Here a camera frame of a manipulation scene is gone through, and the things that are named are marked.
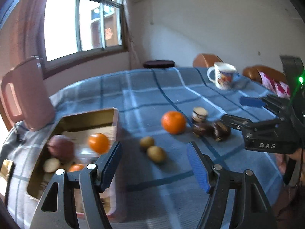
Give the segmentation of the brown leather chair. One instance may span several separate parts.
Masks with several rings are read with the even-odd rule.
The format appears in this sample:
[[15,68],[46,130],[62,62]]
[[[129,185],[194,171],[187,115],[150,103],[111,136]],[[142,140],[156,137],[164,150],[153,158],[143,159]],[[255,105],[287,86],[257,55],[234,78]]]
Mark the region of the brown leather chair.
[[195,57],[192,66],[209,68],[209,67],[213,67],[214,63],[216,62],[223,62],[223,61],[221,58],[219,58],[214,54],[200,53]]

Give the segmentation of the large orange mandarin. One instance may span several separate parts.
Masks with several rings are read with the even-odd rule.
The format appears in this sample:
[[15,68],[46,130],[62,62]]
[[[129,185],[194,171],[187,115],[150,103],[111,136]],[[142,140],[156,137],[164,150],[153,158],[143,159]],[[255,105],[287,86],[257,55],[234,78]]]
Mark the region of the large orange mandarin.
[[161,125],[170,134],[181,134],[186,130],[186,118],[178,111],[168,111],[162,116]]

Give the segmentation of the pink curtain right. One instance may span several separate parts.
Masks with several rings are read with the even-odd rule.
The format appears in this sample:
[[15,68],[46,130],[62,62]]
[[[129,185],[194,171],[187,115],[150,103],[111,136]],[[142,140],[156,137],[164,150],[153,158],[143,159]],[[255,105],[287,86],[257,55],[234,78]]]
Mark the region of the pink curtain right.
[[122,0],[124,7],[124,15],[127,26],[127,46],[130,57],[130,69],[140,69],[142,68],[139,56],[137,54],[136,45],[134,43],[133,29],[132,29],[132,9],[133,0]]

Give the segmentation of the blue plaid tablecloth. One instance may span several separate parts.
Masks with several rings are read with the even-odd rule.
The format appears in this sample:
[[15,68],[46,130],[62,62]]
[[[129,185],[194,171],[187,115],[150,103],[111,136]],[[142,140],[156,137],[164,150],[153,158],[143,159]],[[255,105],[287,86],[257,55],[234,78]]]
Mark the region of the blue plaid tablecloth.
[[[208,79],[205,68],[142,69],[93,77],[69,85],[51,97],[57,118],[97,109],[117,108],[124,154],[121,160],[126,187],[126,221],[114,228],[195,228],[207,202],[187,159],[187,143],[194,141],[213,162],[231,171],[251,169],[270,203],[283,186],[272,155],[243,148],[239,131],[224,142],[200,139],[191,130],[170,135],[161,126],[168,111],[187,118],[193,108],[207,110],[208,119],[228,113],[254,122],[272,119],[266,109],[241,106],[242,96],[263,97],[268,90],[244,76],[234,77],[231,90],[219,90]],[[151,136],[154,146],[166,152],[163,163],[154,163],[140,147],[140,139]]]

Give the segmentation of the dark round stool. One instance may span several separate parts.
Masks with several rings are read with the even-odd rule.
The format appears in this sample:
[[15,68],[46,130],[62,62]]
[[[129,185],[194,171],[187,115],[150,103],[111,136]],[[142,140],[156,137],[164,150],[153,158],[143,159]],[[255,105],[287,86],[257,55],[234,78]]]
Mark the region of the dark round stool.
[[165,69],[175,67],[175,62],[172,60],[150,60],[143,63],[146,69]]

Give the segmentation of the white printed mug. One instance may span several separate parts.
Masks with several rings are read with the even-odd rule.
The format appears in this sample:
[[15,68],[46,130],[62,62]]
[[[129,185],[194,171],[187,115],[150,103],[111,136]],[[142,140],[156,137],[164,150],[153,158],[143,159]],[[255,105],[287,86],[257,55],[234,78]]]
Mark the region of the white printed mug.
[[232,88],[235,73],[237,73],[235,66],[223,62],[215,62],[213,66],[207,69],[208,79],[220,90],[230,90]]

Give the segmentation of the pale cut fruit piece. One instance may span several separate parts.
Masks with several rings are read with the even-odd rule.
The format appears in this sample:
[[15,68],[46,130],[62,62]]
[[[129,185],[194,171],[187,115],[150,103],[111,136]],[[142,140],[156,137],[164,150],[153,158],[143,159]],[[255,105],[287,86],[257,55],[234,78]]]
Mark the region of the pale cut fruit piece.
[[61,166],[61,162],[56,158],[47,159],[43,165],[43,170],[46,173],[54,173],[56,172]]

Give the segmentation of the small orange mandarin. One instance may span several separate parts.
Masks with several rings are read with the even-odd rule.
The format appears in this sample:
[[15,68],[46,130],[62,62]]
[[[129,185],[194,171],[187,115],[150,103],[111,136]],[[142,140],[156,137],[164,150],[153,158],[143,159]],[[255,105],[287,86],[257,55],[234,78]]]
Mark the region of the small orange mandarin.
[[83,164],[73,164],[73,165],[69,168],[68,172],[81,171],[81,170],[83,170],[84,167],[85,167],[85,166],[84,166]]
[[98,154],[105,154],[110,149],[110,140],[102,133],[94,133],[88,138],[89,147]]

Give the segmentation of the window with frame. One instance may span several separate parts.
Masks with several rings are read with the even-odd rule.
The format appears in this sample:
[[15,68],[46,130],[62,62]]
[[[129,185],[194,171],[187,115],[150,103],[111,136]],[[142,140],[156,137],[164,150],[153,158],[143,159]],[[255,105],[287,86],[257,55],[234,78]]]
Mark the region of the window with frame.
[[45,77],[127,49],[122,0],[47,0],[41,28]]

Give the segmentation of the dark chestnut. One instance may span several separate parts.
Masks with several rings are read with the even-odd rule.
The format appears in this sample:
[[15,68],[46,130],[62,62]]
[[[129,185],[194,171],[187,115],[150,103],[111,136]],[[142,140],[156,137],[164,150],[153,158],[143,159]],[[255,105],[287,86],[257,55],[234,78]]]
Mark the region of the dark chestnut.
[[221,121],[216,121],[212,123],[213,127],[213,138],[217,142],[225,141],[227,140],[230,135],[231,135],[231,128],[226,126],[223,122]]
[[212,123],[194,123],[192,132],[199,137],[212,137],[214,135],[214,127]]

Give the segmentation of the pink curtain left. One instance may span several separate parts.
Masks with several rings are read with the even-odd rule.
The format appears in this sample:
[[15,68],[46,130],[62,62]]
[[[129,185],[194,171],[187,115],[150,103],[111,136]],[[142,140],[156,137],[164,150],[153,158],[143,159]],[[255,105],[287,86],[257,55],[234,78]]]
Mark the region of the pink curtain left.
[[1,77],[38,55],[37,37],[47,0],[20,0],[1,29]]

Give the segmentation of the pink floral cushion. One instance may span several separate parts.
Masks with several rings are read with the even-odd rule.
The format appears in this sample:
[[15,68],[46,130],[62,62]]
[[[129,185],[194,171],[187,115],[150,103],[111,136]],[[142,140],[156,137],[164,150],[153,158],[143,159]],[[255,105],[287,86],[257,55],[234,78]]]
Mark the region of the pink floral cushion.
[[284,82],[277,82],[264,72],[259,71],[259,75],[261,77],[262,85],[267,88],[268,90],[272,91],[278,97],[281,98],[290,98],[290,88]]

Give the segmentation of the pink curtain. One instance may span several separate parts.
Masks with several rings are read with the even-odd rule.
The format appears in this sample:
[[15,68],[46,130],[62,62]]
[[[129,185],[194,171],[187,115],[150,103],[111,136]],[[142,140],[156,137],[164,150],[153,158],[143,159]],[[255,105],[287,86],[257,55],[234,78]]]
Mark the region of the pink curtain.
[[20,0],[1,29],[1,77],[38,55],[37,37],[47,0]]
[[132,29],[132,9],[133,0],[122,0],[124,7],[124,15],[127,26],[127,46],[130,57],[130,69],[140,69],[142,68],[139,56],[137,54],[136,45],[134,43],[133,29]]

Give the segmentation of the pink electric kettle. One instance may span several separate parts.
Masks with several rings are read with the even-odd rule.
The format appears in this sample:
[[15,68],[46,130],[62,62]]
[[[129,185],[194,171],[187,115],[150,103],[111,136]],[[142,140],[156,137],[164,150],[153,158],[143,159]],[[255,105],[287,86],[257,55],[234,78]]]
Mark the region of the pink electric kettle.
[[55,118],[38,56],[31,56],[3,76],[1,95],[8,118],[13,123],[23,121],[30,131],[40,130]]

